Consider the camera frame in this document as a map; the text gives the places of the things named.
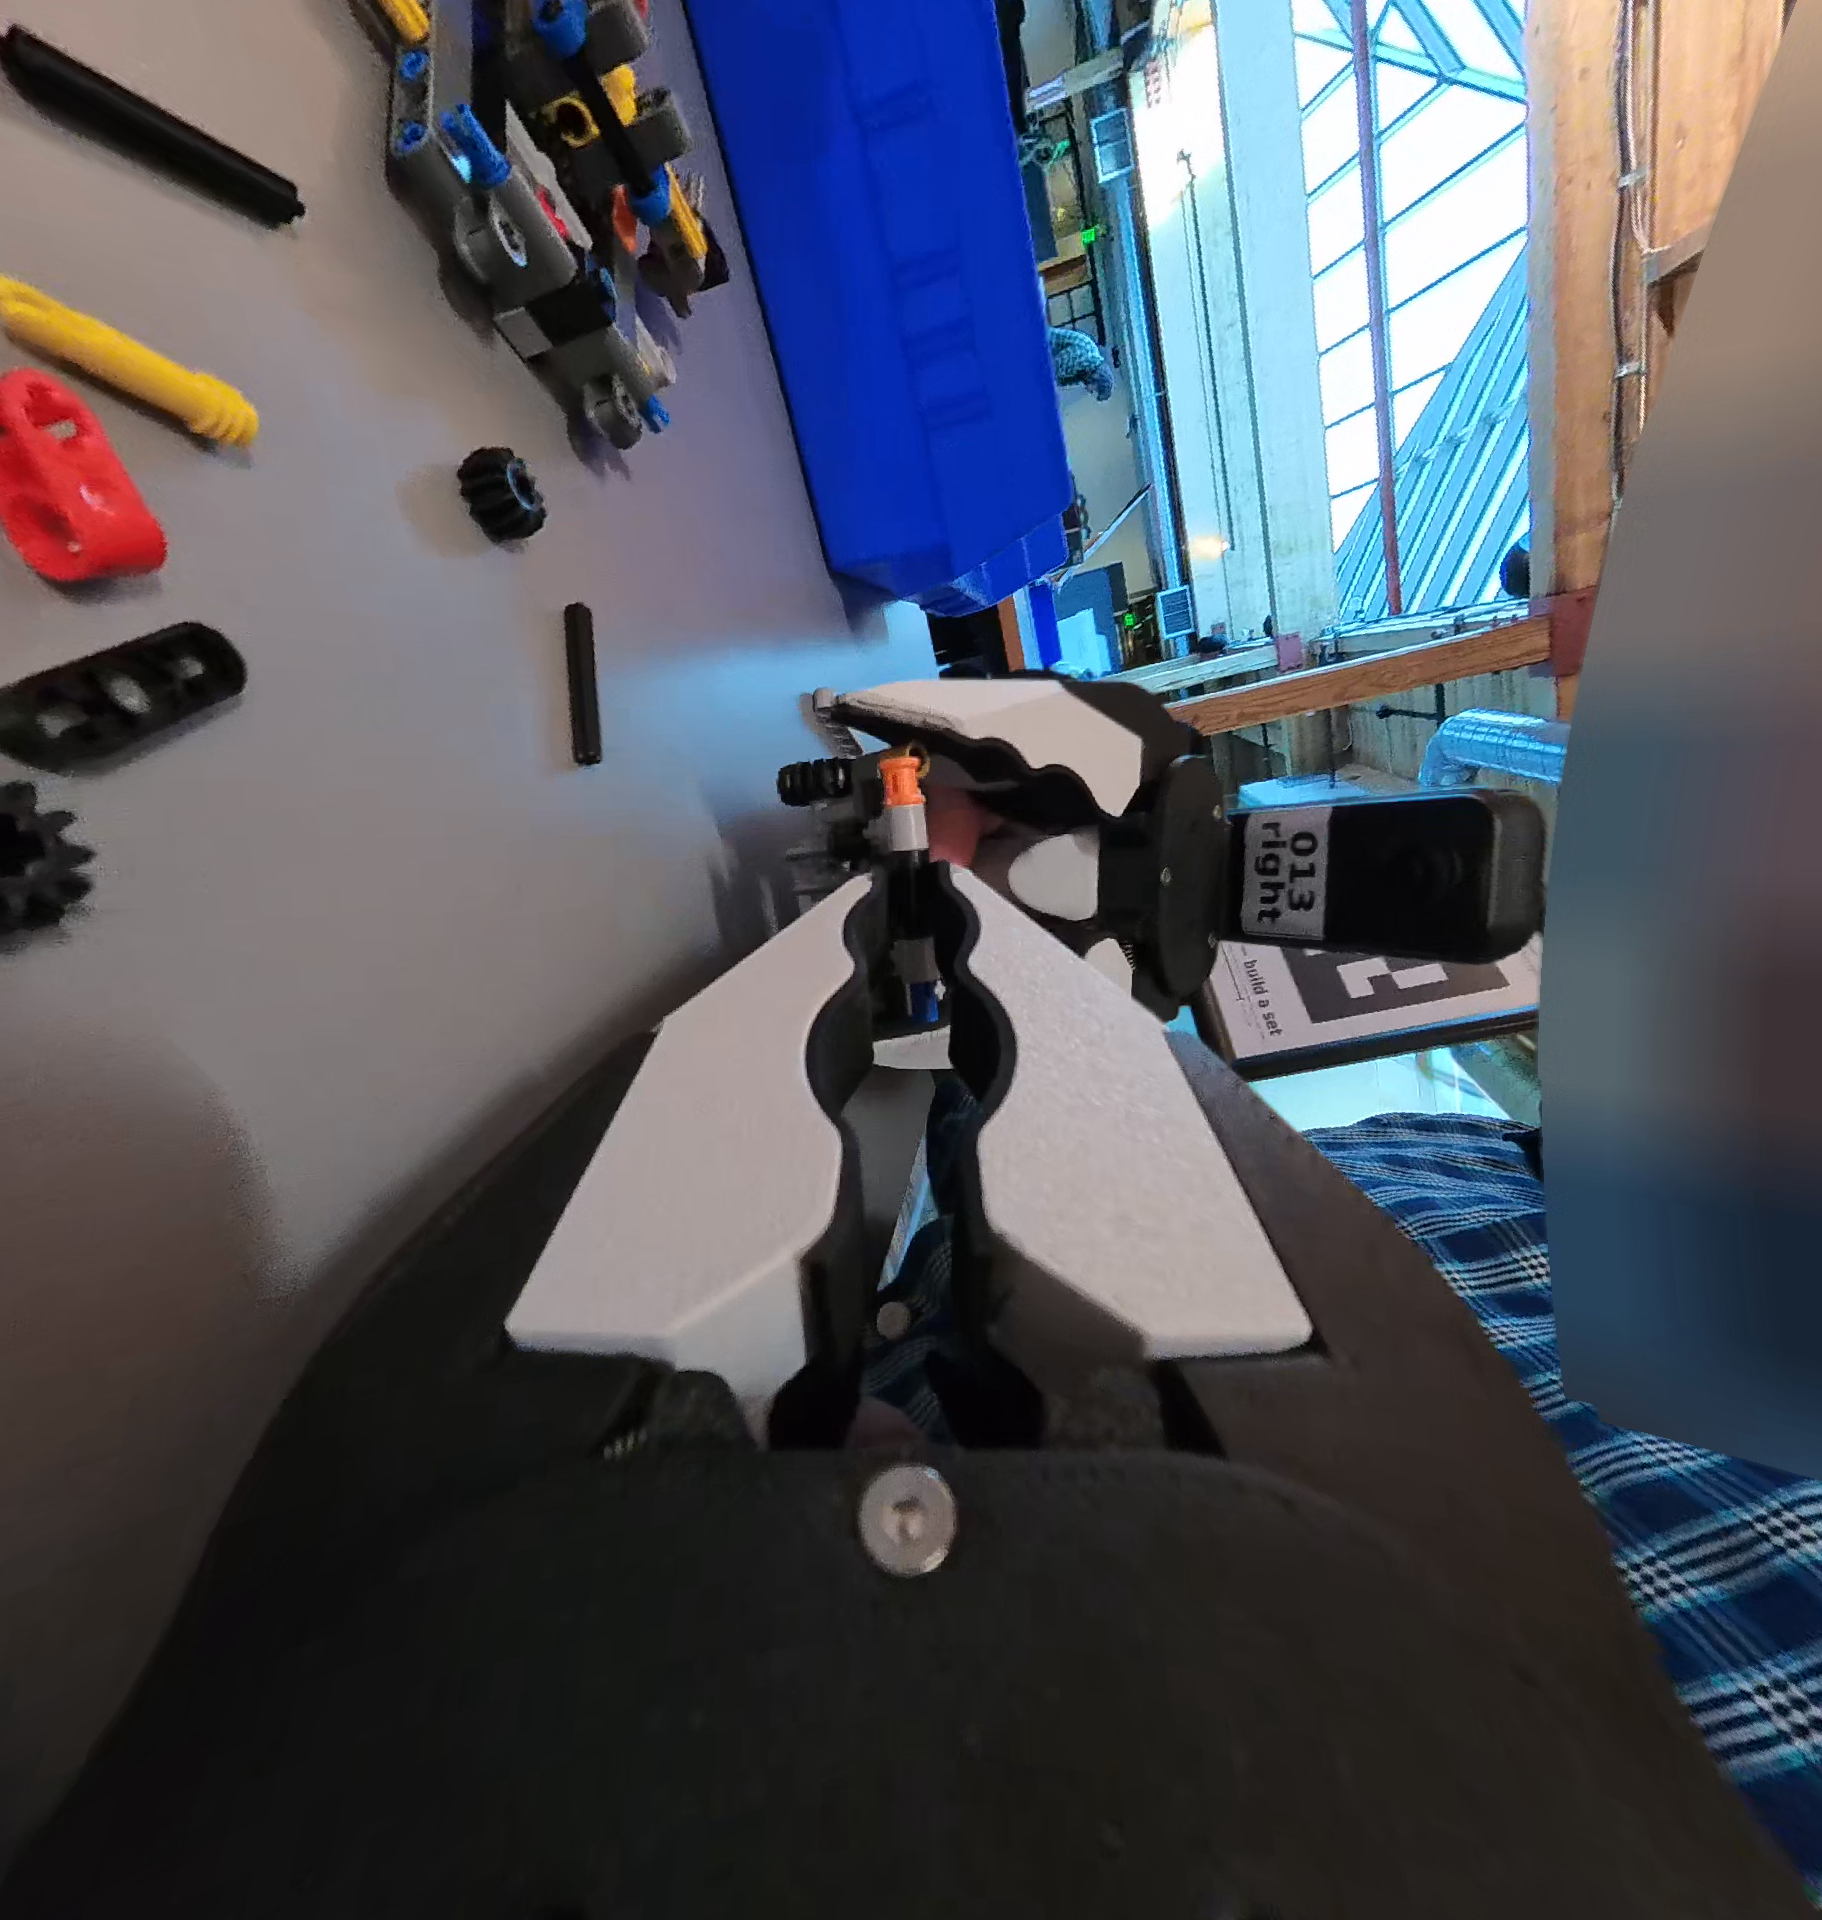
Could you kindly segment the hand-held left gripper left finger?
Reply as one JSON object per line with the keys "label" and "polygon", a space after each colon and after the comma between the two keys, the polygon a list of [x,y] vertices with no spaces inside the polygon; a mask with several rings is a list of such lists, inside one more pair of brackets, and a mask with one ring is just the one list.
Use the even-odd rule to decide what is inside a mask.
{"label": "hand-held left gripper left finger", "polygon": [[507,1316],[514,1348],[722,1380],[774,1437],[852,1417],[866,1266],[853,1094],[887,892],[853,877],[649,1038]]}

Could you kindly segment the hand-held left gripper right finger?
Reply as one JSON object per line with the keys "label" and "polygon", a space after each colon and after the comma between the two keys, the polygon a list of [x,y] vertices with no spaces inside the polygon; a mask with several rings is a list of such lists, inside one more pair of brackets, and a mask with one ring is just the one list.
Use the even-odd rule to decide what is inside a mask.
{"label": "hand-held left gripper right finger", "polygon": [[961,1140],[954,1345],[933,1386],[958,1444],[1038,1449],[1103,1378],[1314,1350],[1236,1162],[1163,1017],[978,877],[933,881]]}

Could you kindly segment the lego axle with orange pin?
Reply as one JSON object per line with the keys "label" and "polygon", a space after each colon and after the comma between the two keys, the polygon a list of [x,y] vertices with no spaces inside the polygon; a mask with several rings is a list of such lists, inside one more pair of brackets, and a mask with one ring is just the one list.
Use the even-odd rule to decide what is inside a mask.
{"label": "lego axle with orange pin", "polygon": [[892,966],[899,974],[904,1017],[916,1028],[934,1028],[946,1015],[946,986],[933,933],[933,847],[922,747],[880,756],[882,813],[880,848]]}

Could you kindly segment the small lego engine assembly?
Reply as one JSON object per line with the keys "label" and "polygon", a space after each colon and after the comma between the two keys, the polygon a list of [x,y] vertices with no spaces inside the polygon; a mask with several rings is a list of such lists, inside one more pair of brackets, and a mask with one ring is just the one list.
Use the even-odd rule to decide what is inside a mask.
{"label": "small lego engine assembly", "polygon": [[[896,747],[926,747],[918,741]],[[809,910],[837,893],[853,877],[882,867],[880,813],[882,781],[880,756],[856,761],[817,758],[784,765],[776,777],[780,803],[807,813],[814,838],[786,850],[793,897],[800,910]]]}

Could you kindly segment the short black lego axle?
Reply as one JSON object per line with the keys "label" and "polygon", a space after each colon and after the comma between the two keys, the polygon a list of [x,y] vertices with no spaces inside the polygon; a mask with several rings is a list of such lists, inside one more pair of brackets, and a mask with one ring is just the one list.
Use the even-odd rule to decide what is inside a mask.
{"label": "short black lego axle", "polygon": [[569,603],[561,613],[569,697],[569,750],[576,766],[605,758],[601,684],[595,614],[585,603]]}

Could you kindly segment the small black lego gear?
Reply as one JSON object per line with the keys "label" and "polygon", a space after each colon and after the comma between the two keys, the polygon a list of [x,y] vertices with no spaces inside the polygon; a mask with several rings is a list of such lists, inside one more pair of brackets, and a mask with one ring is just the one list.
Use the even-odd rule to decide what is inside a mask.
{"label": "small black lego gear", "polygon": [[492,544],[531,539],[547,524],[547,502],[530,464],[509,445],[468,451],[457,466],[472,522]]}

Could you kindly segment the large lego chassis assembly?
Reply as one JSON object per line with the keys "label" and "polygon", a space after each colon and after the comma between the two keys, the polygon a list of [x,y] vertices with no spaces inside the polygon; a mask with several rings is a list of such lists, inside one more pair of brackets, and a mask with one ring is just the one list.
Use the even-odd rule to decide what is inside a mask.
{"label": "large lego chassis assembly", "polygon": [[362,1],[385,160],[470,304],[613,451],[670,428],[678,335],[732,283],[645,1]]}

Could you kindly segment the large black lego gear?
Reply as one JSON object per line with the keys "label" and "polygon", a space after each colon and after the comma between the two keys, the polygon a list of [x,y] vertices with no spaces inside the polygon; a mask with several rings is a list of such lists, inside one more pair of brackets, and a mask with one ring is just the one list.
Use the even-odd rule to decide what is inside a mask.
{"label": "large black lego gear", "polygon": [[0,779],[0,943],[57,928],[91,896],[95,850],[74,825],[34,781]]}

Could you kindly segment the black three-hole lego liftarm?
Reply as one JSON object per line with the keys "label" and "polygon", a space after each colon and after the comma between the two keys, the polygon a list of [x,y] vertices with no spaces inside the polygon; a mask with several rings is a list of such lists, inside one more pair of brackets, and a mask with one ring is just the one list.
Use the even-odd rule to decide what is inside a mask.
{"label": "black three-hole lego liftarm", "polygon": [[95,774],[239,701],[250,665],[203,622],[175,622],[0,687],[0,751],[46,774]]}

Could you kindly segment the red lego connector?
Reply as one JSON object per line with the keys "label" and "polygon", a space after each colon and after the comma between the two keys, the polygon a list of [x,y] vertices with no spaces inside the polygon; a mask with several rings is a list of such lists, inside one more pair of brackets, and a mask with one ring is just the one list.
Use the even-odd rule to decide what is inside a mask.
{"label": "red lego connector", "polygon": [[34,369],[0,374],[0,529],[46,583],[145,579],[168,537],[91,408]]}

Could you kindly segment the black ribbed lego rod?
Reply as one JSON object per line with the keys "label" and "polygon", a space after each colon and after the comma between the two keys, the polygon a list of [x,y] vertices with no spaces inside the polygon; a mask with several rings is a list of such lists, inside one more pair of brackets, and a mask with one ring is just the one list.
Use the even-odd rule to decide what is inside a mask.
{"label": "black ribbed lego rod", "polygon": [[263,226],[301,220],[299,184],[23,26],[0,31],[0,70],[58,125]]}

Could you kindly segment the person's blue plaid shirt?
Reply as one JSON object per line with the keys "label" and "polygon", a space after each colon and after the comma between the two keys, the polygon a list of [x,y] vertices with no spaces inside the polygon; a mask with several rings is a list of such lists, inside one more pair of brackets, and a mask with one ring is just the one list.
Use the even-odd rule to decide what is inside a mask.
{"label": "person's blue plaid shirt", "polygon": [[1532,1130],[1388,1114],[1307,1140],[1480,1319],[1602,1522],[1695,1731],[1822,1910],[1822,1481],[1615,1428],[1568,1393]]}

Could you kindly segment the large blue plastic bin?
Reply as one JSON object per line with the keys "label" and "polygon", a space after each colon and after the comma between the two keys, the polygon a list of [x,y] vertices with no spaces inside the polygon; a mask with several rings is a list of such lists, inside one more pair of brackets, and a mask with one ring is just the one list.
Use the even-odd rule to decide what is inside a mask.
{"label": "large blue plastic bin", "polygon": [[991,1],[685,8],[828,568],[967,616],[1075,486]]}

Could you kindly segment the wooden rail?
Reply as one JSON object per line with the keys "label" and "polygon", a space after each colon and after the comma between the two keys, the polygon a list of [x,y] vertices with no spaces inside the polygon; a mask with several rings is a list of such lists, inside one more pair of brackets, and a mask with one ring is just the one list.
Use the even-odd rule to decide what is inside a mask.
{"label": "wooden rail", "polygon": [[1346,658],[1273,674],[1252,686],[1201,694],[1166,709],[1201,734],[1260,728],[1338,706],[1376,705],[1396,694],[1547,665],[1551,614],[1529,614],[1480,631]]}

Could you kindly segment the wooden post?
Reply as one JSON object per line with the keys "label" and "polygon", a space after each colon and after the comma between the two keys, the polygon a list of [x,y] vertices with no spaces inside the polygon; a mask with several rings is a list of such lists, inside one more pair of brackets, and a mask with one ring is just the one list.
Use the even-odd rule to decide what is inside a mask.
{"label": "wooden post", "polygon": [[1792,1],[1530,1],[1529,597],[1560,719],[1624,493]]}

